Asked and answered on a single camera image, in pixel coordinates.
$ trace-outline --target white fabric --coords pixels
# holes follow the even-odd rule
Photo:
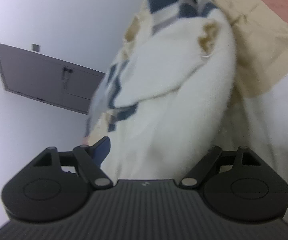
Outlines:
[[[288,183],[288,74],[267,93],[231,107],[215,144],[249,146]]]
[[[223,13],[205,59],[198,37],[207,18],[183,18],[137,48],[121,75],[116,106],[137,111],[110,132],[102,170],[117,179],[181,179],[205,155],[226,109],[235,71],[235,45]]]

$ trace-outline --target white fleece fabric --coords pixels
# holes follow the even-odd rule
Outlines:
[[[211,22],[218,34],[212,54],[205,57],[198,37]],[[117,64],[112,79],[120,75],[120,91],[113,105],[132,106],[135,112],[108,133],[111,151],[102,170],[114,182],[181,179],[218,132],[235,61],[231,27],[213,9],[207,17],[178,19],[138,47],[128,62]]]

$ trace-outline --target silver screw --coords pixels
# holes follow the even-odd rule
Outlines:
[[[193,178],[185,178],[182,179],[182,184],[186,187],[195,186],[197,184],[197,180]]]
[[[97,186],[107,186],[110,183],[111,181],[107,178],[98,178],[95,180],[95,185]]]

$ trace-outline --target ribbed black surface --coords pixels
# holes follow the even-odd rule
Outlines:
[[[0,240],[288,240],[280,220],[261,225],[231,222],[210,211],[193,190],[171,180],[119,181],[97,191],[80,211],[58,222],[11,221]]]

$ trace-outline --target wall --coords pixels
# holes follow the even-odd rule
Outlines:
[[[0,0],[0,43],[105,72],[141,1]]]
[[[0,194],[3,185],[42,150],[69,151],[82,142],[86,115],[0,88]],[[7,221],[0,200],[0,226]]]

